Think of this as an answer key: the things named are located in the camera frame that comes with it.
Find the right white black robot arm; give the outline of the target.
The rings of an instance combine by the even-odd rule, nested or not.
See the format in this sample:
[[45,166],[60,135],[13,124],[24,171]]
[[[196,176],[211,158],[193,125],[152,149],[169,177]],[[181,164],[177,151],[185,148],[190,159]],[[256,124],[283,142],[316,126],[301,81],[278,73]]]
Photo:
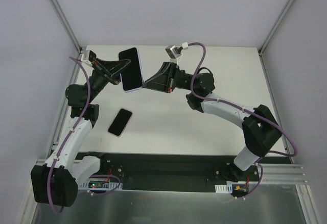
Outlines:
[[228,166],[219,171],[226,180],[237,182],[244,179],[250,166],[265,157],[282,136],[268,107],[242,108],[219,98],[214,93],[214,76],[209,69],[205,73],[189,74],[176,63],[164,62],[159,71],[144,82],[143,88],[165,93],[176,88],[189,90],[185,97],[191,109],[218,116],[242,129],[245,146]]

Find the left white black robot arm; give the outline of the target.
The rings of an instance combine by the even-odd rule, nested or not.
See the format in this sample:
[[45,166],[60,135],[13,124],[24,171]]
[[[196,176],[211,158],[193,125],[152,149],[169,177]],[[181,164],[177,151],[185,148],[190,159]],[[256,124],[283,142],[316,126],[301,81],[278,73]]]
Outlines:
[[31,170],[37,203],[49,204],[52,208],[70,207],[79,187],[91,175],[101,178],[107,174],[108,165],[97,156],[85,156],[78,164],[74,161],[99,117],[100,106],[92,101],[107,84],[118,85],[121,73],[130,63],[129,59],[104,61],[90,58],[92,73],[84,75],[85,84],[71,84],[66,88],[65,97],[71,108],[68,128],[46,161]]

